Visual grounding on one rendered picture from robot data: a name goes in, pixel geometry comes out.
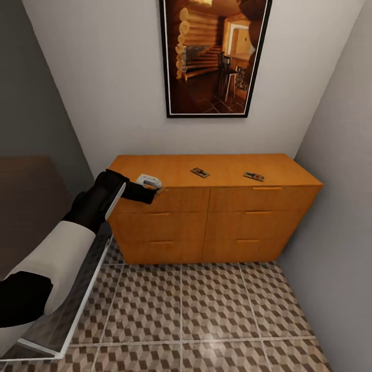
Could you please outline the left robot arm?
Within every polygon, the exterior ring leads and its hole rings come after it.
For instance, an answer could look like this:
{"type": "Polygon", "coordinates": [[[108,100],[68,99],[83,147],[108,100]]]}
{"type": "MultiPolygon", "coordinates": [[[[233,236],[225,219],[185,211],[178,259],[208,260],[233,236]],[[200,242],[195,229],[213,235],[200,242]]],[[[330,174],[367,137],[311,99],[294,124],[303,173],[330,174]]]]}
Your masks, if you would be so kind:
{"type": "Polygon", "coordinates": [[[136,183],[111,169],[74,199],[71,210],[42,243],[0,283],[0,359],[41,316],[66,300],[85,257],[120,197],[152,203],[162,186],[142,174],[136,183]]]}

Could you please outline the mousetrap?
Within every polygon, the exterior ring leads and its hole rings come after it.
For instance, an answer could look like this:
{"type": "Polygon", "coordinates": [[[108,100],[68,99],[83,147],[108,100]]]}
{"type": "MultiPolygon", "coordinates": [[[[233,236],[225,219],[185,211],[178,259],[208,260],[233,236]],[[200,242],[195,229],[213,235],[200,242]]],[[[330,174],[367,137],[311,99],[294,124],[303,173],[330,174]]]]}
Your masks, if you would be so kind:
{"type": "Polygon", "coordinates": [[[205,172],[205,171],[203,171],[203,170],[201,170],[201,169],[199,169],[199,168],[194,168],[193,170],[191,170],[191,172],[193,172],[193,173],[199,175],[200,177],[202,177],[202,178],[204,178],[204,179],[205,179],[206,177],[210,176],[209,173],[207,173],[207,172],[205,172]]]}
{"type": "Polygon", "coordinates": [[[164,187],[160,187],[160,188],[153,187],[151,190],[155,192],[154,198],[156,198],[158,195],[160,195],[161,193],[165,191],[165,188],[164,187]]]}
{"type": "Polygon", "coordinates": [[[265,180],[265,177],[260,176],[260,175],[256,175],[256,174],[251,174],[249,172],[246,172],[245,177],[248,177],[248,178],[251,178],[251,179],[254,179],[254,180],[257,180],[257,181],[261,181],[261,182],[264,182],[264,180],[265,180]]]}

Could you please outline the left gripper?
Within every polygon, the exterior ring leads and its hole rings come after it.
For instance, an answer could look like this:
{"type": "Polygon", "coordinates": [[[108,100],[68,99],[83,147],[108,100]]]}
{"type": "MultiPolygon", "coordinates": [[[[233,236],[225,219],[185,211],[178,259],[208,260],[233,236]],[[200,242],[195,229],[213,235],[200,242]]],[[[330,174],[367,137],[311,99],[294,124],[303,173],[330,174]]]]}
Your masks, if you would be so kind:
{"type": "Polygon", "coordinates": [[[151,189],[146,189],[142,185],[139,185],[137,183],[135,183],[134,185],[136,191],[134,195],[128,199],[137,202],[144,202],[151,205],[152,200],[154,199],[155,192],[151,189]]]}

